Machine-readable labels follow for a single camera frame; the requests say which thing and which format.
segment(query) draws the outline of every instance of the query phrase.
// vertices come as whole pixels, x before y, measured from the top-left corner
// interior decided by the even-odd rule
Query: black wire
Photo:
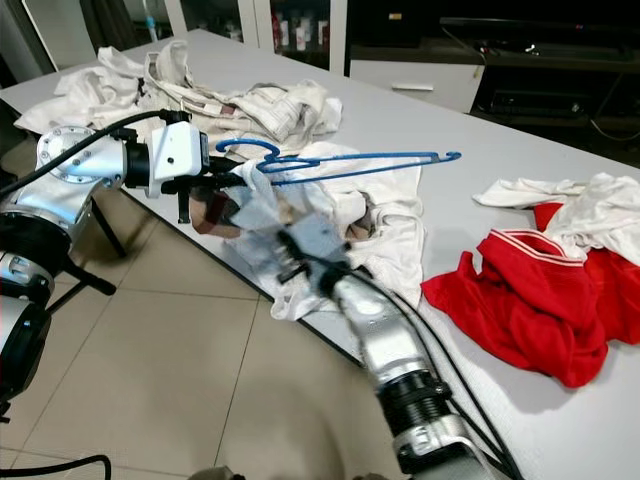
[[[92,133],[87,138],[81,140],[80,142],[78,142],[77,144],[75,144],[74,146],[69,148],[68,150],[65,150],[64,152],[62,152],[60,155],[58,155],[55,159],[51,160],[46,165],[43,165],[42,167],[38,168],[37,170],[34,170],[33,172],[31,172],[31,173],[25,175],[24,177],[20,178],[16,182],[13,182],[12,184],[7,185],[6,187],[0,189],[0,199],[2,199],[5,196],[9,195],[10,193],[13,193],[16,190],[19,190],[22,187],[26,187],[30,183],[36,181],[37,179],[39,179],[43,175],[49,173],[54,168],[58,167],[62,163],[64,163],[67,160],[69,160],[76,153],[81,152],[83,149],[87,148],[89,145],[91,145],[92,143],[94,143],[97,140],[101,139],[102,137],[110,134],[114,130],[122,128],[122,127],[124,127],[126,125],[129,125],[131,123],[135,123],[135,122],[138,122],[140,120],[144,120],[146,118],[162,117],[166,113],[169,113],[169,110],[151,110],[151,111],[148,111],[148,112],[137,113],[135,115],[131,115],[130,117],[123,118],[122,120],[118,120],[117,122],[112,123],[111,125],[103,128],[102,130],[98,130],[97,132]]]
[[[111,460],[109,460],[109,457],[106,455],[92,455],[81,458],[80,460],[60,463],[58,465],[48,465],[46,467],[0,469],[0,478],[50,475],[52,473],[66,472],[67,470],[73,470],[74,468],[84,467],[85,465],[98,462],[104,464],[104,480],[111,480]]]
[[[437,367],[435,365],[435,362],[433,361],[433,358],[431,357],[431,354],[429,353],[429,349],[427,348],[426,342],[424,341],[423,336],[420,334],[418,328],[416,327],[416,325],[413,323],[413,321],[411,320],[411,318],[407,315],[407,312],[404,311],[404,309],[398,305],[396,303],[396,301],[393,299],[393,297],[386,292],[383,288],[381,288],[380,286],[376,285],[373,281],[371,281],[370,279],[354,272],[353,270],[349,270],[348,268],[344,268],[342,266],[336,265],[333,262],[330,262],[328,260],[325,260],[323,258],[320,257],[316,257],[314,255],[309,255],[307,253],[301,252],[301,254],[309,259],[309,260],[313,260],[315,262],[318,262],[319,264],[327,267],[327,268],[332,268],[332,269],[336,269],[342,273],[345,273],[347,275],[351,275],[352,277],[355,277],[356,279],[360,280],[362,283],[364,283],[365,285],[369,286],[370,288],[372,288],[373,290],[375,290],[376,292],[380,293],[382,296],[384,296],[387,300],[389,300],[391,303],[393,303],[399,310],[400,312],[403,313],[403,315],[405,316],[405,318],[408,320],[409,324],[411,325],[412,329],[415,331],[422,347],[425,349],[425,353],[429,359],[429,361],[432,364],[432,368],[434,369],[434,372],[438,375],[438,377],[440,377],[440,374],[437,370]],[[422,317],[422,315],[405,299],[403,298],[401,295],[398,295],[397,293],[394,292],[394,295],[420,320],[422,320],[422,323],[424,324],[424,326],[427,328],[427,330],[429,330],[429,333],[433,336],[433,338],[436,340],[436,342],[438,343],[438,346],[440,347],[440,349],[442,350],[442,352],[445,354],[445,357],[447,359],[447,361],[449,362],[449,364],[451,365],[453,371],[455,372],[456,376],[458,377],[458,379],[460,380],[460,383],[462,384],[463,388],[465,389],[465,391],[467,392],[467,394],[469,395],[469,398],[471,398],[471,401],[473,402],[474,406],[476,407],[476,409],[478,410],[478,413],[480,414],[480,416],[482,417],[482,419],[484,420],[484,422],[487,424],[487,427],[489,428],[489,430],[491,431],[491,434],[493,435],[493,437],[496,439],[496,442],[498,443],[498,446],[500,447],[498,449],[498,447],[496,447],[493,442],[491,442],[491,440],[487,437],[487,435],[482,432],[482,430],[480,429],[480,427],[473,421],[471,421],[471,423],[469,423],[469,425],[471,426],[471,428],[473,428],[476,433],[478,433],[478,436],[485,442],[487,443],[487,446],[491,449],[491,451],[496,454],[496,456],[498,457],[498,459],[503,459],[503,463],[505,463],[505,467],[509,470],[509,473],[511,474],[512,478],[514,480],[524,480],[524,477],[522,476],[522,473],[520,472],[520,469],[518,468],[513,455],[511,454],[511,451],[509,450],[509,448],[507,447],[507,445],[505,444],[504,440],[502,439],[502,437],[500,436],[500,433],[498,432],[498,430],[495,428],[495,426],[493,425],[493,423],[491,422],[491,419],[489,418],[489,416],[486,414],[486,412],[484,411],[484,408],[482,407],[482,405],[480,405],[480,402],[478,401],[478,399],[476,398],[476,396],[473,394],[473,392],[471,391],[471,387],[469,386],[467,380],[464,378],[464,375],[462,374],[462,372],[460,371],[460,369],[458,368],[457,364],[455,363],[455,361],[453,360],[453,358],[451,357],[451,354],[447,351],[446,347],[444,346],[444,343],[442,342],[442,340],[440,339],[440,337],[438,336],[438,334],[435,332],[435,330],[433,330],[433,328],[431,327],[431,325],[429,325],[427,323],[427,321]],[[458,410],[458,412],[460,413],[460,410],[462,410],[463,414],[461,414],[461,416],[464,418],[465,416],[469,419],[471,419],[471,417],[460,407],[460,405],[457,404],[457,402],[452,403],[452,405],[454,406],[454,408],[456,410]]]

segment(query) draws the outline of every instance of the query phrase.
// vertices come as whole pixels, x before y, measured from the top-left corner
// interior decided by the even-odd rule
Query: floor tile
[[[210,467],[257,301],[119,290],[24,450],[189,475]]]
[[[57,284],[50,303],[70,288],[71,285]],[[109,299],[95,290],[85,288],[53,315],[33,381],[11,401],[7,414],[11,422],[0,424],[1,446],[22,448]]]
[[[217,464],[247,478],[403,478],[365,372],[259,302]]]
[[[18,452],[15,450],[0,448],[0,468],[11,468],[17,456]]]
[[[18,456],[14,468],[45,467],[68,461],[69,460],[22,452]],[[47,480],[100,480],[104,478],[104,465],[102,463],[94,463],[67,472],[47,475],[42,478]],[[113,480],[181,480],[187,477],[115,467],[111,472],[111,478]]]
[[[127,256],[120,258],[116,254],[96,220],[91,218],[71,257],[89,272],[117,285],[149,238],[157,220],[119,190],[101,190],[94,198]],[[75,283],[76,280],[62,274],[56,281]]]
[[[246,283],[160,224],[122,282],[124,288],[257,299]]]

